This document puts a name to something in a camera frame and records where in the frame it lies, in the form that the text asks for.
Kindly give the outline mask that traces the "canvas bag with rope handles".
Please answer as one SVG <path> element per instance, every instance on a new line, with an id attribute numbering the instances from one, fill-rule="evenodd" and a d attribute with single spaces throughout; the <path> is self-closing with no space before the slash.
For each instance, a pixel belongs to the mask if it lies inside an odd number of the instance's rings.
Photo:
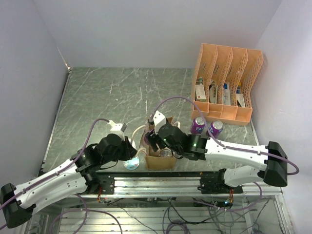
<path id="1" fill-rule="evenodd" d="M 140 160 L 140 168 L 147 170 L 168 170 L 173 169 L 176 165 L 177 158 L 173 153 L 172 157 L 160 157 L 158 150 L 154 152 L 151 147 L 147 147 L 144 142 L 145 134 L 150 130 L 154 129 L 154 125 L 150 125 L 148 122 L 139 126 L 132 134 L 132 139 L 134 140 L 136 135 L 142 130 L 142 135 L 140 136 L 140 142 L 138 144 L 138 149 L 140 152 L 138 153 L 138 157 Z"/>

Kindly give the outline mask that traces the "purple Fanta can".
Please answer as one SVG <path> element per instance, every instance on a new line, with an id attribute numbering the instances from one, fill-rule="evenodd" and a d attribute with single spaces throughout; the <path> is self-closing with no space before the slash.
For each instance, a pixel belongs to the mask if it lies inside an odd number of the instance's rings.
<path id="1" fill-rule="evenodd" d="M 218 138 L 220 133 L 224 128 L 223 123 L 220 120 L 212 121 L 208 127 L 210 133 L 215 137 Z"/>
<path id="2" fill-rule="evenodd" d="M 201 134 L 205 128 L 206 120 L 202 117 L 196 117 L 193 119 L 190 132 L 191 134 Z"/>

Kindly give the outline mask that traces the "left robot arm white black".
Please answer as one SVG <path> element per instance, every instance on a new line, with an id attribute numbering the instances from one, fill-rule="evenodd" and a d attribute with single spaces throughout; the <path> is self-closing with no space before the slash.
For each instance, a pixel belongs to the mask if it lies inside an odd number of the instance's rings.
<path id="1" fill-rule="evenodd" d="M 70 195 L 93 194 L 103 186 L 97 171 L 109 162 L 128 161 L 137 149 L 115 134 L 90 144 L 55 169 L 19 185 L 7 183 L 0 189 L 0 209 L 9 229 L 27 222 L 43 208 Z"/>

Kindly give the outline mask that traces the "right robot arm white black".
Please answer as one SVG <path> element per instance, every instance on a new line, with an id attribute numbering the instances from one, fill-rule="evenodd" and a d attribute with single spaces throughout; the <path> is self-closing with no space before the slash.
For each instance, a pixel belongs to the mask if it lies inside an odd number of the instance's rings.
<path id="1" fill-rule="evenodd" d="M 223 159 L 241 163 L 243 166 L 240 168 L 218 171 L 214 185 L 221 193 L 259 181 L 275 187 L 286 187 L 288 184 L 287 155 L 274 141 L 266 146 L 215 142 L 208 136 L 185 134 L 169 123 L 161 126 L 158 132 L 150 130 L 144 140 L 155 152 L 168 148 L 188 160 Z"/>

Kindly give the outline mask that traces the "blue correction tape package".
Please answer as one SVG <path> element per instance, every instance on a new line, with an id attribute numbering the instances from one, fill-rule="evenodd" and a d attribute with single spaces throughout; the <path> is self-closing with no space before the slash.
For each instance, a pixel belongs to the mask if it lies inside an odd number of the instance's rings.
<path id="1" fill-rule="evenodd" d="M 125 167 L 125 169 L 132 171 L 139 166 L 139 163 L 140 163 L 139 157 L 136 156 L 130 160 L 124 161 L 123 166 Z"/>

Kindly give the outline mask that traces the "silver top soda can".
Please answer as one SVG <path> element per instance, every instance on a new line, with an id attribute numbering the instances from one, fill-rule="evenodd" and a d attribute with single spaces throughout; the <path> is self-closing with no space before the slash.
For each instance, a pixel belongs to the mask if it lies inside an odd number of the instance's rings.
<path id="1" fill-rule="evenodd" d="M 162 149 L 159 152 L 159 156 L 160 157 L 172 157 L 173 153 L 172 153 L 172 151 L 170 149 Z"/>

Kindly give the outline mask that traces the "white red box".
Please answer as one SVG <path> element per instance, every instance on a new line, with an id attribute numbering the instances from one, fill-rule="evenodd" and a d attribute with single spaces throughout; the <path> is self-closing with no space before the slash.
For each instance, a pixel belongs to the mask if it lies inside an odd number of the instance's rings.
<path id="1" fill-rule="evenodd" d="M 200 101 L 200 102 L 206 102 L 207 101 L 204 85 L 202 82 L 195 85 L 195 100 Z"/>

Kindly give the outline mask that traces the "white blue tube box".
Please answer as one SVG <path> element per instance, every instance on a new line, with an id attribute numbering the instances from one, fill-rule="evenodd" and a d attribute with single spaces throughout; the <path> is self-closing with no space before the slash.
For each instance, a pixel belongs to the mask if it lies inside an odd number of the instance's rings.
<path id="1" fill-rule="evenodd" d="M 231 105 L 231 93 L 227 82 L 224 83 L 222 88 L 222 98 L 224 105 Z"/>

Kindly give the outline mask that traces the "orange plastic file organizer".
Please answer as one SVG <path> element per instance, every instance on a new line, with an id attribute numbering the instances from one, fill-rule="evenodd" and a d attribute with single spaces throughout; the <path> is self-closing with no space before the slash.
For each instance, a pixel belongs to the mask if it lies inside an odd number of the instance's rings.
<path id="1" fill-rule="evenodd" d="M 251 90 L 263 65 L 262 51 L 230 47 L 215 44 L 201 45 L 192 77 L 191 99 L 195 106 L 191 107 L 191 118 L 200 113 L 209 120 L 220 120 L 223 123 L 247 125 L 252 117 Z M 214 80 L 218 85 L 217 104 L 209 102 L 209 85 Z M 206 102 L 195 100 L 195 85 L 203 83 Z M 227 82 L 231 93 L 231 105 L 224 105 L 222 88 Z M 236 89 L 241 82 L 246 107 L 238 107 Z"/>

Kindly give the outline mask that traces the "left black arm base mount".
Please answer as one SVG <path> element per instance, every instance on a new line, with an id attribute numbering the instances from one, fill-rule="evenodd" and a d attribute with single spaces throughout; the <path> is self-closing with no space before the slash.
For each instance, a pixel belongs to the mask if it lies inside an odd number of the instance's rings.
<path id="1" fill-rule="evenodd" d="M 112 195 L 115 191 L 115 180 L 112 177 L 104 177 L 99 184 L 100 193 L 103 195 Z"/>

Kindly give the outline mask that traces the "aluminium frame rail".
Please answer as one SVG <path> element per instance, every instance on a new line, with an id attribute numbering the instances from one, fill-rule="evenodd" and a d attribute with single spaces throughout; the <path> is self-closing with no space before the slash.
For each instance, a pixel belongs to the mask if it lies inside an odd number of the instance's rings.
<path id="1" fill-rule="evenodd" d="M 83 197 L 91 198 L 101 194 L 103 197 L 167 197 L 167 196 L 228 196 L 227 189 L 207 189 L 200 183 L 199 177 L 115 177 L 108 188 L 92 194 L 83 193 Z"/>

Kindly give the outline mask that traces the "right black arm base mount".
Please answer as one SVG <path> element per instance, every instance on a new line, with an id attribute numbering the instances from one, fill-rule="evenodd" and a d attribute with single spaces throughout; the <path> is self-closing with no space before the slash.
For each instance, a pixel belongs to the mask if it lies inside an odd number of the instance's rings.
<path id="1" fill-rule="evenodd" d="M 234 194 L 242 194 L 242 186 L 231 187 L 225 184 L 225 172 L 226 169 L 202 172 L 199 180 L 200 185 L 197 189 L 202 194 L 229 194 L 231 191 Z"/>

